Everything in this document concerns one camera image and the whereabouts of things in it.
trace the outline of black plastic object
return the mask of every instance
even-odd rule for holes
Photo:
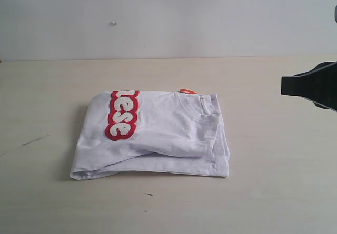
[[[337,111],[337,62],[322,62],[308,72],[282,77],[281,94],[300,96],[317,107]]]

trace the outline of table surface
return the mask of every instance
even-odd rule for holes
[[[336,233],[337,113],[280,94],[282,76],[327,60],[336,57],[0,63],[0,233]],[[228,178],[70,180],[93,96],[180,88],[218,94]]]

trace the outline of red printed logo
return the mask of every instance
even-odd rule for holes
[[[124,90],[113,91],[109,104],[109,125],[105,129],[105,135],[113,140],[130,138],[136,130],[139,91]]]

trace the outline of wall background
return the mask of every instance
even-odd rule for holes
[[[337,0],[0,0],[0,59],[328,54]],[[110,21],[117,25],[111,27]]]

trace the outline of white t-shirt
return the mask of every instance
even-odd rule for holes
[[[71,177],[92,179],[122,170],[227,176],[228,157],[216,95],[104,92],[89,105]],[[196,171],[204,169],[200,163],[211,164],[210,158],[219,162],[218,174]]]

